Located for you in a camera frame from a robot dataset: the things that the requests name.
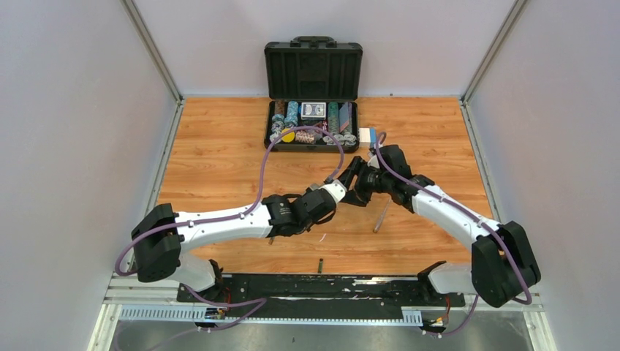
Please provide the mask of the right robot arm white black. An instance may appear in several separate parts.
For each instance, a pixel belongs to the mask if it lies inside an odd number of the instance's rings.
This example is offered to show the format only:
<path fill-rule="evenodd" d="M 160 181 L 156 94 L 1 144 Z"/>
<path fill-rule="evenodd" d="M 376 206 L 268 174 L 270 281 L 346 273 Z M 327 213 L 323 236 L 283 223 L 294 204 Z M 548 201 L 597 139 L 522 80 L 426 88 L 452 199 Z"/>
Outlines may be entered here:
<path fill-rule="evenodd" d="M 373 194 L 387 194 L 396 205 L 439 226 L 471 254 L 467 264 L 439 261 L 422 270 L 417 286 L 422 302 L 433 306 L 450 293 L 475 294 L 496 308 L 509 301 L 532 302 L 530 289 L 542 275 L 519 223 L 478 214 L 430 178 L 412 173 L 397 145 L 371 149 L 369 156 L 356 156 L 339 175 L 347 188 L 343 202 L 365 207 Z"/>

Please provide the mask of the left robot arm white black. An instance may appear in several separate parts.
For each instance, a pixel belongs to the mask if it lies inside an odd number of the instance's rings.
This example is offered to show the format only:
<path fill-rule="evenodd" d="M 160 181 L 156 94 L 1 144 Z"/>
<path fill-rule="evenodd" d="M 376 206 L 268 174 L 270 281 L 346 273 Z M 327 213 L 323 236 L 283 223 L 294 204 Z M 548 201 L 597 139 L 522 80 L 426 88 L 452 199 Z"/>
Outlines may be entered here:
<path fill-rule="evenodd" d="M 193 249 L 245 238 L 290 237 L 330 221 L 345 196 L 336 184 L 303 195 L 271 195 L 257 205 L 221 211 L 175 212 L 155 206 L 131 233 L 135 274 L 142 283 L 172 279 L 196 290 L 204 301 L 219 300 L 224 282 L 216 263 L 195 257 Z"/>

